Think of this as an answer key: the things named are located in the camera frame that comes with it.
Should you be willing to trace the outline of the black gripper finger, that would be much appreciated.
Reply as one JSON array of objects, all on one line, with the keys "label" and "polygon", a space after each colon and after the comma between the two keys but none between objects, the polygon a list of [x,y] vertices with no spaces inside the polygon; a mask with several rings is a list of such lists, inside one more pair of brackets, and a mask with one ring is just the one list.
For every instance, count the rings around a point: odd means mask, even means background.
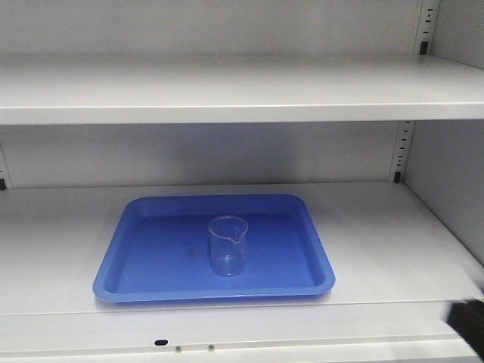
[{"label": "black gripper finger", "polygon": [[446,322],[470,345],[480,358],[483,357],[483,301],[473,299],[453,302]]}]

